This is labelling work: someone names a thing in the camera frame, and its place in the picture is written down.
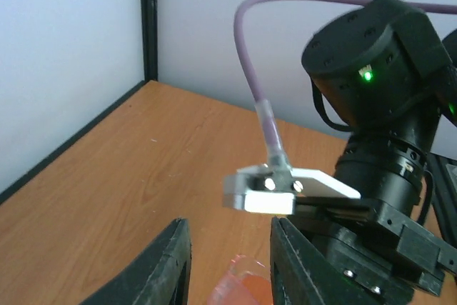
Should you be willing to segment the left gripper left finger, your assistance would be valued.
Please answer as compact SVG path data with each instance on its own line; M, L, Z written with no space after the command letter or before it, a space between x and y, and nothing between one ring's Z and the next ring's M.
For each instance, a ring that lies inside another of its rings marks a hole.
M187 304L190 273L189 221L177 218L82 304Z

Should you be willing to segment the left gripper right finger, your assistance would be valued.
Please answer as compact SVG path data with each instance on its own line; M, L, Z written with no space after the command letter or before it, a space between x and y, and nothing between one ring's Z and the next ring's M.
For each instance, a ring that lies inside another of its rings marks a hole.
M330 265L286 218L271 220L271 290L274 304L409 304L414 290L367 289Z

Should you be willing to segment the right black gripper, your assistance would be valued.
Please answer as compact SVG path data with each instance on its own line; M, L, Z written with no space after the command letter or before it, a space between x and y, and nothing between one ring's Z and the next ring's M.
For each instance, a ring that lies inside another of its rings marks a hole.
M340 274L379 300L439 296L456 248L373 199L299 197L296 227Z

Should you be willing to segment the red sunglasses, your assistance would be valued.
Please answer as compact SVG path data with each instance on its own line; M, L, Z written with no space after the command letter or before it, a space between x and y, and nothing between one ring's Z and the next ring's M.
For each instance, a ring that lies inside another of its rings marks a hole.
M206 303L273 304L269 268L252 257L237 255Z

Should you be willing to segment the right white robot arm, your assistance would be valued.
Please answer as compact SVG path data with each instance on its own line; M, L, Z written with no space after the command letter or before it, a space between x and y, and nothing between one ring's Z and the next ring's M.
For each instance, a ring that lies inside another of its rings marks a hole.
M411 212L432 186L426 158L442 116L456 120L456 67L426 12L370 0L325 25L301 63L321 117L328 102L349 133L334 177L359 199L312 196L291 222L332 267L379 304L438 296L456 250Z

